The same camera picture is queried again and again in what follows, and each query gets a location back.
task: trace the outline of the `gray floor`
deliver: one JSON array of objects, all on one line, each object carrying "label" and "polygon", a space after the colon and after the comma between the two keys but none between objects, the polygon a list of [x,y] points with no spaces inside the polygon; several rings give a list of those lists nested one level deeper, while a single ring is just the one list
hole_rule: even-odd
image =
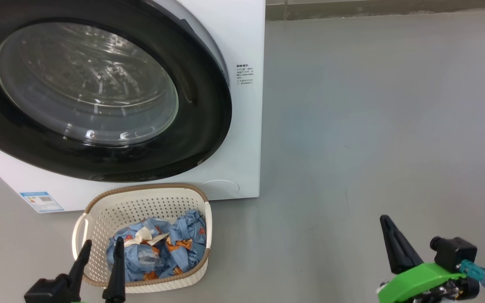
[{"label": "gray floor", "polygon": [[[383,213],[426,261],[461,236],[485,266],[485,12],[268,23],[266,40],[261,197],[212,204],[199,284],[127,301],[377,302]],[[78,216],[0,180],[0,302],[69,270]]]}]

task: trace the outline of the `front-loading washing machine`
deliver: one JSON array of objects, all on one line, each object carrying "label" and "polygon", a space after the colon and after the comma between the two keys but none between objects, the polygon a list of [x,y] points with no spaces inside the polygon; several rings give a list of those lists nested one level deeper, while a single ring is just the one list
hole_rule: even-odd
[{"label": "front-loading washing machine", "polygon": [[259,195],[264,0],[0,0],[0,177],[40,213]]}]

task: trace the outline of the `blue clothing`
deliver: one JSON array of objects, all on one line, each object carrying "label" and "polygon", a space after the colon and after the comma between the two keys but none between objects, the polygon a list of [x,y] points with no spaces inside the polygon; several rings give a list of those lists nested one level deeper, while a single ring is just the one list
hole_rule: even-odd
[{"label": "blue clothing", "polygon": [[110,238],[106,248],[106,260],[112,270],[116,239],[134,239],[136,232],[146,227],[152,237],[168,234],[168,239],[149,244],[133,244],[125,247],[125,280],[142,281],[154,272],[158,278],[166,278],[187,272],[203,258],[207,241],[205,222],[196,210],[188,210],[172,225],[158,218],[148,218],[123,228]]}]

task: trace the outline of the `laundry basket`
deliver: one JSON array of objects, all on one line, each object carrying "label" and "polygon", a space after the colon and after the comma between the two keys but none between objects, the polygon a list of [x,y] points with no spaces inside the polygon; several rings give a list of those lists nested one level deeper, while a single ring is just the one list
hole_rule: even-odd
[{"label": "laundry basket", "polygon": [[[196,209],[205,219],[207,243],[203,259],[192,270],[156,280],[127,282],[127,293],[147,293],[173,290],[190,286],[199,281],[207,270],[212,239],[211,206],[206,195],[190,184],[150,184],[110,190],[94,198],[77,220],[72,234],[74,258],[87,239],[93,247],[89,263],[83,272],[85,282],[98,287],[108,286],[111,274],[106,263],[106,247],[115,232],[150,217],[177,219],[187,210]],[[78,240],[83,226],[83,239]]]}]

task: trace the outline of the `blue sticker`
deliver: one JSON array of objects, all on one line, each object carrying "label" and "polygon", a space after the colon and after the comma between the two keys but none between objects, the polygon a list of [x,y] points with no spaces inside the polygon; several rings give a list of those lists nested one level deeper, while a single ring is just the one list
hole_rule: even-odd
[{"label": "blue sticker", "polygon": [[21,192],[21,196],[36,209],[39,213],[51,213],[53,211],[63,211],[63,207],[59,205],[53,198],[45,191],[38,192]]}]

